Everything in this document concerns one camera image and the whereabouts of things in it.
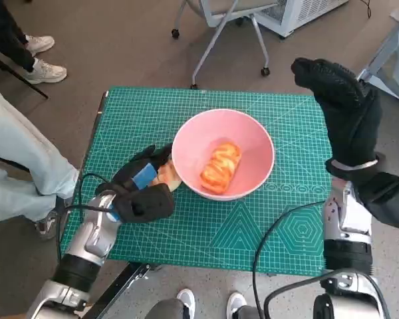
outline gray floor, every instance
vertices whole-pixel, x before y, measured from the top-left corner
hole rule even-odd
[[[359,0],[350,0],[285,42],[263,29],[271,55],[272,75],[266,79],[259,75],[262,56],[252,26],[229,25],[201,70],[198,84],[208,89],[309,94],[295,86],[289,69],[297,56],[331,59],[358,72],[395,25],[389,14],[399,0],[371,3],[371,20]],[[67,66],[68,78],[60,84],[39,85],[51,97],[44,101],[0,72],[0,91],[77,167],[107,88],[189,86],[192,70],[213,32],[186,11],[182,35],[174,41],[170,30],[179,0],[34,0],[31,4],[9,0],[8,5],[25,32],[55,37],[55,47],[41,58]],[[383,109],[378,149],[388,155],[390,170],[399,173],[399,102],[384,95]],[[374,224],[374,256],[392,317],[399,318],[399,230]],[[53,244],[38,242],[32,225],[23,219],[0,223],[0,316],[26,311],[55,266]],[[122,266],[107,263],[95,295]],[[155,302],[175,295],[184,286],[191,287],[198,299],[196,318],[223,318],[232,290],[245,293],[248,302],[253,302],[249,273],[167,266],[150,277],[122,296],[108,317],[143,318]],[[260,295],[296,279],[260,276]],[[278,298],[275,317],[310,318],[319,292],[318,288],[304,288]]]

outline jeans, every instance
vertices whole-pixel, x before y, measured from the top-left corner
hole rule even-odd
[[[24,32],[16,24],[3,0],[0,0],[0,53],[32,72],[35,60],[25,48],[27,42]]]
[[[257,309],[251,306],[242,306],[232,315],[233,319],[258,319]],[[146,315],[145,319],[190,319],[188,307],[176,298],[157,303]]]
[[[0,94],[0,158],[29,169],[33,181],[10,178],[0,168],[0,221],[23,215],[39,221],[69,198],[78,171],[58,149]]]

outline person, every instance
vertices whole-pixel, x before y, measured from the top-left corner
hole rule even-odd
[[[0,221],[22,215],[42,239],[53,238],[56,204],[72,197],[78,170],[1,94],[0,158],[26,167],[33,180],[10,178],[0,168]]]
[[[56,83],[67,77],[66,68],[34,57],[49,50],[54,44],[52,37],[26,35],[7,10],[3,0],[0,0],[0,53],[24,68],[24,77],[30,83]]]
[[[145,319],[194,319],[195,297],[185,288],[175,298],[157,303]],[[227,300],[226,319],[259,319],[257,308],[248,306],[244,296],[239,292],[231,294]]]

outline cutting mat grid lines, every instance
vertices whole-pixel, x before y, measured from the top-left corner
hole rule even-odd
[[[212,108],[246,112],[263,124],[276,149],[269,179],[251,195],[231,202],[210,201],[181,186],[174,193],[176,210],[170,218],[121,226],[111,259],[251,270],[260,239],[282,212],[325,199],[330,176],[324,161],[331,149],[312,96],[115,87],[109,91],[83,172],[110,179],[136,152],[171,142],[186,120]],[[95,178],[85,181],[84,202],[99,183]],[[284,220],[269,237],[258,270],[319,274],[321,208],[302,209]],[[63,249],[78,227],[78,212],[71,213]]]

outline metal table leg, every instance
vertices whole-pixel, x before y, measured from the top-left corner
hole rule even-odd
[[[92,308],[83,316],[83,319],[101,319],[118,297],[129,288],[135,280],[143,278],[149,269],[149,264],[129,263]]]
[[[28,82],[25,78],[23,78],[21,75],[19,75],[17,72],[15,72],[10,66],[8,66],[6,63],[4,63],[1,60],[0,60],[0,69],[3,70],[3,71],[9,72],[15,78],[17,78],[18,80],[24,82],[27,86],[29,86],[30,88],[32,88],[34,91],[36,91],[37,93],[41,94],[45,98],[49,98],[42,90],[39,90],[38,88],[33,86],[30,82]]]

